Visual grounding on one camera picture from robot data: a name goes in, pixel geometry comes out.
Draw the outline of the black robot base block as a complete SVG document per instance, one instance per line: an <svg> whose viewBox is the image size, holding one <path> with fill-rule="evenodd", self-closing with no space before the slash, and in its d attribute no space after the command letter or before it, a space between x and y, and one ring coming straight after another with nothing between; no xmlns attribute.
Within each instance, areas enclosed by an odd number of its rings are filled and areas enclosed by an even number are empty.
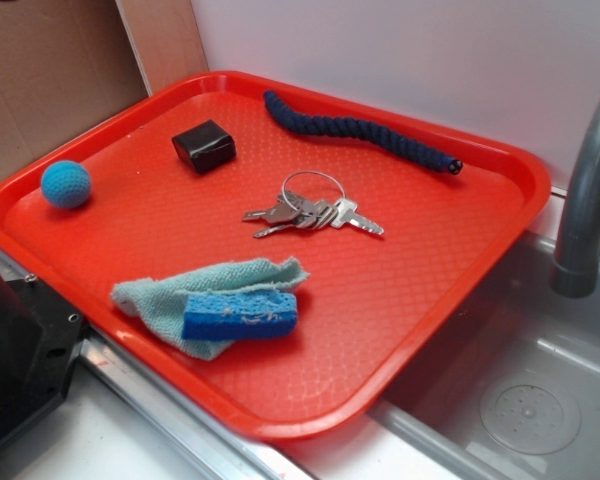
<svg viewBox="0 0 600 480"><path fill-rule="evenodd" d="M0 274L0 449L64 402L84 330L43 280Z"/></svg>

